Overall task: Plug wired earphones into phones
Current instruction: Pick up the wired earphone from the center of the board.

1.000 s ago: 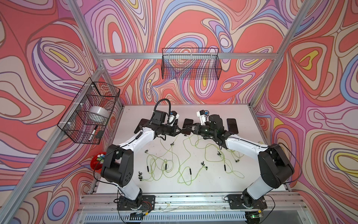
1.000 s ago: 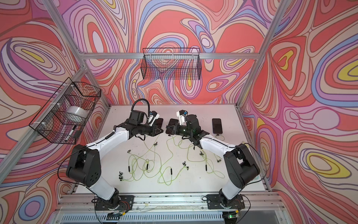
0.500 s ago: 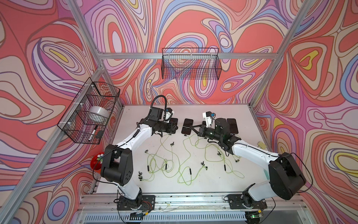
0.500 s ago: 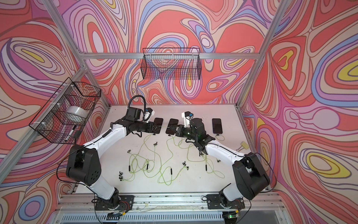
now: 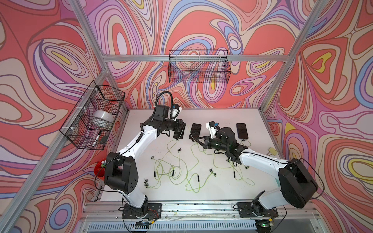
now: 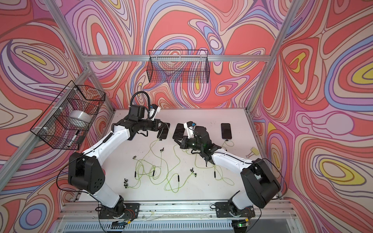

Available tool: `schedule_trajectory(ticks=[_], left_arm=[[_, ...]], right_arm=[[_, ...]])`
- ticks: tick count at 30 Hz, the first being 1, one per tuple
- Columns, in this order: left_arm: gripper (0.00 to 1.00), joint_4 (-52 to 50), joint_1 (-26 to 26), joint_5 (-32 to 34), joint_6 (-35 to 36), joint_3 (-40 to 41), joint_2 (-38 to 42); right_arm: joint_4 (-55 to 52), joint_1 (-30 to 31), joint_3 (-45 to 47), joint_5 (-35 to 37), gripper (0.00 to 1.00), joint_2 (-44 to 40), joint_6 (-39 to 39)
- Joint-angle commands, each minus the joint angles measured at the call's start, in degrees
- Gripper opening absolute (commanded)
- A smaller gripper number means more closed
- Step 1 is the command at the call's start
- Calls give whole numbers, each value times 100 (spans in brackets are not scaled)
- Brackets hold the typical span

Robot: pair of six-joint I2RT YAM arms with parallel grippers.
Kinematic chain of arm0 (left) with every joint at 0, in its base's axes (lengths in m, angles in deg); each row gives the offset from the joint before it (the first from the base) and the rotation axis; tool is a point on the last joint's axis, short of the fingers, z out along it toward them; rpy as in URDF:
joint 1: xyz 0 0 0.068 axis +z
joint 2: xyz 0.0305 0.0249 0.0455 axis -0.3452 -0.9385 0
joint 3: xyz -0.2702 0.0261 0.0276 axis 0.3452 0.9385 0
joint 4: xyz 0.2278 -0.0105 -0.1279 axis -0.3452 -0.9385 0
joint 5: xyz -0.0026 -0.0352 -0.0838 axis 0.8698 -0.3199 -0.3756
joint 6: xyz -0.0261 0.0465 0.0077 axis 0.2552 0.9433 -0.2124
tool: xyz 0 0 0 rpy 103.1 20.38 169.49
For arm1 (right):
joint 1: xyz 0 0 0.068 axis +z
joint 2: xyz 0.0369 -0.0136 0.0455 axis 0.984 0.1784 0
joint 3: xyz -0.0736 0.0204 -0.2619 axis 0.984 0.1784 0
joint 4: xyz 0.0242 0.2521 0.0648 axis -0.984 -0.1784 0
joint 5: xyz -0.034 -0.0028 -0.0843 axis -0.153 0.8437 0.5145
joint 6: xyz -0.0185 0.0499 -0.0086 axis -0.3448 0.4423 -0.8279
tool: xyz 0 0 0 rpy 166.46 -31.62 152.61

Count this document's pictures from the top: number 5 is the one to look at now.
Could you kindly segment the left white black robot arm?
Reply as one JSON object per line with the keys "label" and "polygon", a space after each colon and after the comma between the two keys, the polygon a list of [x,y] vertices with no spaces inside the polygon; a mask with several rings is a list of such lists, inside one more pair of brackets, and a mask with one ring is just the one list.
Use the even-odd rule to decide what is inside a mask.
{"label": "left white black robot arm", "polygon": [[151,116],[140,124],[140,132],[130,143],[119,150],[111,152],[105,162],[104,183],[112,190],[121,193],[136,209],[148,207],[147,196],[138,188],[139,173],[136,161],[147,147],[161,134],[170,136],[170,132],[183,133],[186,124],[178,118],[182,107],[156,105]]}

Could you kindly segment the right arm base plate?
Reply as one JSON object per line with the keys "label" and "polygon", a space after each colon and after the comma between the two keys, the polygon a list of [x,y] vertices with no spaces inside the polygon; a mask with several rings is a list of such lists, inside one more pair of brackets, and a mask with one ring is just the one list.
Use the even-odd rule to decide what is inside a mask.
{"label": "right arm base plate", "polygon": [[241,218],[276,218],[279,216],[278,211],[274,208],[265,209],[259,203],[238,202],[235,204]]}

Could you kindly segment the blue phone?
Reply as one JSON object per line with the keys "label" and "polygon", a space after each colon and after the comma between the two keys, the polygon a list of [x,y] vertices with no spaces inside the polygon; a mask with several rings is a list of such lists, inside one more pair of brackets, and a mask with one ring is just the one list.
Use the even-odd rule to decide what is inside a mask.
{"label": "blue phone", "polygon": [[237,123],[236,124],[238,138],[241,140],[248,140],[248,131],[245,123]]}

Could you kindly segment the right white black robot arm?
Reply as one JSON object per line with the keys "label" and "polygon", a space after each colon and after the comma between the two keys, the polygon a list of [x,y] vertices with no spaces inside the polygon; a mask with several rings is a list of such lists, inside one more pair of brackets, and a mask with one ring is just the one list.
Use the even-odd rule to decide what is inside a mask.
{"label": "right white black robot arm", "polygon": [[256,168],[278,180],[279,187],[260,192],[252,202],[258,213],[290,204],[304,208],[319,186],[309,170],[299,159],[284,160],[258,153],[237,142],[235,133],[229,127],[209,128],[210,135],[196,138],[204,149],[221,151],[230,161]]}

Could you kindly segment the black phone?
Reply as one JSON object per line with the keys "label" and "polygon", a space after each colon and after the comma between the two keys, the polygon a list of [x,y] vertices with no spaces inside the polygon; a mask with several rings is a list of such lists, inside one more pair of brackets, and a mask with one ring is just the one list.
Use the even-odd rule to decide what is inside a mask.
{"label": "black phone", "polygon": [[184,137],[184,129],[180,131],[174,131],[173,138],[176,140],[182,140]]}
{"label": "black phone", "polygon": [[190,129],[189,133],[189,139],[194,141],[196,139],[199,139],[200,137],[200,132],[201,132],[202,125],[198,123],[193,123]]}

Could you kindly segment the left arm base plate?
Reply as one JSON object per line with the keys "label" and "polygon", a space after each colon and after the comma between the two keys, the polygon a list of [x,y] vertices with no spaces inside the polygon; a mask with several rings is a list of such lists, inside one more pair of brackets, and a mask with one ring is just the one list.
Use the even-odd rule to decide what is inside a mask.
{"label": "left arm base plate", "polygon": [[150,203],[142,208],[134,208],[129,204],[118,209],[123,219],[149,219],[157,220],[161,217],[162,203]]}

